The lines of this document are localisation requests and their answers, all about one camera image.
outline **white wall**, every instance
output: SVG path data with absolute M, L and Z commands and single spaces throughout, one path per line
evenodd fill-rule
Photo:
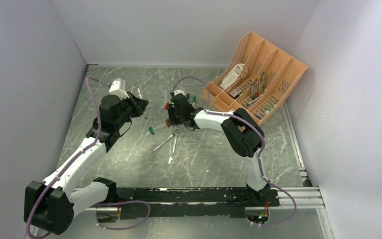
M 293 51 L 288 100 L 337 239 L 382 238 L 382 0 L 322 0 Z
M 226 66 L 255 31 L 291 50 L 319 0 L 54 0 L 91 64 Z
M 0 0 L 0 238 L 24 237 L 24 189 L 55 169 L 84 73 L 50 0 Z

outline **gray marble surface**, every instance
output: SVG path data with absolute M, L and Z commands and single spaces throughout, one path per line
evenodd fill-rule
M 122 78 L 129 91 L 140 87 L 143 98 L 150 104 L 147 107 L 148 119 L 143 116 L 134 118 L 131 129 L 93 166 L 78 187 L 85 187 L 97 177 L 115 181 L 119 187 L 245 186 L 242 159 L 234 153 L 222 132 L 211 129 L 190 132 L 182 125 L 166 126 L 168 114 L 164 105 L 170 99 L 173 83 L 184 76 L 199 77 L 208 83 L 223 71 L 205 68 L 90 67 L 89 76 L 106 82 Z M 91 85 L 99 104 L 102 97 L 108 94 L 108 89 L 95 82 Z M 183 89 L 191 97 L 197 96 L 196 107 L 204 106 L 200 82 L 185 80 L 177 89 Z M 137 89 L 133 89 L 132 93 L 138 96 Z M 95 117 L 90 96 L 83 84 L 58 166 L 77 149 Z M 150 134 L 149 126 L 154 129 L 155 135 Z M 179 130 L 175 154 L 172 154 L 173 140 L 152 152 L 175 129 Z M 302 186 L 283 109 L 277 110 L 262 125 L 262 129 L 266 135 L 263 160 L 268 178 L 278 186 Z

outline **marble tabletop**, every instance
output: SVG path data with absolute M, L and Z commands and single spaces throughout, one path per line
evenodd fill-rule
M 108 154 L 101 158 L 78 187 L 85 187 L 97 177 L 117 183 L 118 187 L 225 187 L 245 186 L 243 161 L 230 147 L 222 132 L 211 129 L 188 131 L 183 125 L 167 127 L 164 105 L 170 99 L 173 83 L 184 76 L 195 76 L 206 83 L 215 79 L 224 69 L 218 68 L 132 68 L 90 66 L 88 76 L 106 82 L 122 78 L 126 89 L 138 96 L 139 87 L 147 107 L 148 119 L 134 118 L 130 130 L 120 138 Z M 108 88 L 92 82 L 99 104 L 108 94 Z M 202 84 L 184 80 L 177 89 L 196 96 L 196 107 L 203 107 Z M 85 84 L 73 112 L 71 124 L 62 149 L 60 166 L 80 145 L 91 128 L 95 112 Z M 126 123 L 121 133 L 128 128 Z M 154 135 L 148 128 L 152 127 Z M 284 109 L 277 110 L 262 126 L 266 135 L 263 161 L 268 178 L 278 186 L 302 186 L 299 165 L 294 153 L 289 125 Z M 175 154 L 173 140 L 152 152 L 171 133 L 179 130 Z

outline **robotic arm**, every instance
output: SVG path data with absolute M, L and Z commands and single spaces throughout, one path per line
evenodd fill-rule
M 74 192 L 74 187 L 92 165 L 123 136 L 119 133 L 121 127 L 126 122 L 131 122 L 131 118 L 142 115 L 149 103 L 146 100 L 136 98 L 130 92 L 124 91 L 120 80 L 111 84 L 109 92 L 110 95 L 105 96 L 99 106 L 101 134 L 98 142 L 88 150 L 84 150 L 97 136 L 96 118 L 80 147 L 55 173 L 46 177 L 42 182 L 32 181 L 26 187 L 25 222 L 27 222 L 37 198 L 55 177 L 57 177 L 56 183 L 46 192 L 45 197 L 34 212 L 31 222 L 32 225 L 54 234 L 63 233 L 76 215 L 92 205 L 100 202 L 114 203 L 118 201 L 116 183 L 104 178 L 97 178 L 87 187 Z M 269 192 L 270 186 L 262 179 L 260 173 L 257 155 L 262 142 L 258 135 L 234 118 L 209 115 L 202 108 L 194 109 L 184 94 L 173 95 L 171 101 L 172 103 L 168 105 L 171 124 L 184 124 L 186 127 L 194 129 L 210 128 L 225 133 L 233 150 L 243 157 L 247 172 L 247 191 L 252 195 L 251 197 L 262 201 Z M 264 136 L 263 131 L 244 109 L 238 109 L 233 114 L 248 121 Z M 79 152 L 82 154 L 77 160 L 62 176 L 58 177 L 58 172 L 61 172 L 61 169 Z

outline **desk organizer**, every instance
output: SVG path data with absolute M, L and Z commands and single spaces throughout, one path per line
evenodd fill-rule
M 238 80 L 226 89 L 220 88 L 222 80 L 238 64 L 245 64 Z M 244 108 L 254 121 L 263 124 L 285 102 L 307 66 L 286 52 L 277 48 L 254 32 L 250 32 L 239 41 L 228 68 L 223 74 L 210 82 L 210 105 L 217 111 L 234 111 Z M 251 101 L 251 83 L 265 73 L 265 92 L 255 103 Z M 241 89 L 237 99 L 229 92 L 236 87 Z M 207 91 L 203 88 L 203 99 L 207 101 Z

